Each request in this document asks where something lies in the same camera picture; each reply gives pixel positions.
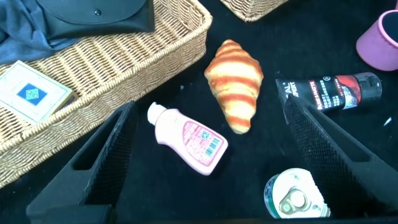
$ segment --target black leather pouch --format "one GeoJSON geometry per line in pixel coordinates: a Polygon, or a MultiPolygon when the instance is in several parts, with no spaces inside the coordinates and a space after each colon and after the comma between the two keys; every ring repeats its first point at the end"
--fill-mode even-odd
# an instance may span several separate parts
{"type": "Polygon", "coordinates": [[[37,0],[48,40],[152,32],[153,0],[37,0]]]}

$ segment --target pink cup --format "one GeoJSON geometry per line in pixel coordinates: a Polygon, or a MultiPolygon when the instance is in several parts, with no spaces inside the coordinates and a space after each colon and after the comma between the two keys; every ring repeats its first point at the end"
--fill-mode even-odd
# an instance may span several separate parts
{"type": "Polygon", "coordinates": [[[398,10],[383,13],[356,43],[359,56],[368,65],[382,71],[398,69],[398,42],[393,40],[383,27],[383,19],[391,13],[398,17],[398,10]]]}

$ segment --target wicker basket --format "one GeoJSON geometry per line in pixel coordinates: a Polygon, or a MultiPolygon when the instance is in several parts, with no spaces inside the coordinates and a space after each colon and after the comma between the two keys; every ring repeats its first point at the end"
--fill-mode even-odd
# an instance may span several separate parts
{"type": "Polygon", "coordinates": [[[288,0],[220,0],[245,22],[254,22],[288,0]]]}
{"type": "MultiPolygon", "coordinates": [[[[212,17],[197,0],[154,0],[156,31],[86,37],[28,63],[79,99],[36,126],[0,107],[0,188],[199,60],[212,17]]],[[[0,66],[0,74],[10,65],[0,66]]]]}

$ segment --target black surface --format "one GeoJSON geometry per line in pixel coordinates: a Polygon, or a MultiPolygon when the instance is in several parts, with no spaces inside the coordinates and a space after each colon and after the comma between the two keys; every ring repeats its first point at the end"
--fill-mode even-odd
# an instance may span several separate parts
{"type": "MultiPolygon", "coordinates": [[[[267,180],[302,158],[285,125],[275,78],[374,72],[382,80],[378,105],[328,116],[381,159],[398,169],[397,72],[379,72],[357,55],[355,43],[396,1],[290,0],[260,21],[244,23],[216,0],[200,1],[213,15],[203,59],[138,101],[139,124],[132,161],[118,203],[119,219],[209,220],[271,218],[262,192],[267,180]],[[258,59],[264,81],[250,132],[237,135],[226,124],[203,71],[225,39],[234,39],[258,59]],[[214,173],[204,177],[155,141],[146,111],[153,101],[222,134],[230,147],[214,173]],[[383,126],[386,120],[392,121],[383,126]]],[[[0,223],[27,222],[27,204],[87,140],[64,149],[0,190],[0,223]]]]}

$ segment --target black case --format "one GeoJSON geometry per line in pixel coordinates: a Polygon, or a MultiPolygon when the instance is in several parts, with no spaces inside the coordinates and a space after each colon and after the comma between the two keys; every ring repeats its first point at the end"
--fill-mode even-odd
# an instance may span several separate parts
{"type": "Polygon", "coordinates": [[[36,0],[48,40],[64,37],[152,32],[153,0],[36,0]]]}
{"type": "Polygon", "coordinates": [[[28,205],[31,223],[109,223],[130,160],[134,103],[116,110],[28,205]]]}
{"type": "Polygon", "coordinates": [[[334,218],[397,215],[397,171],[309,102],[290,95],[284,113],[334,218]]]}

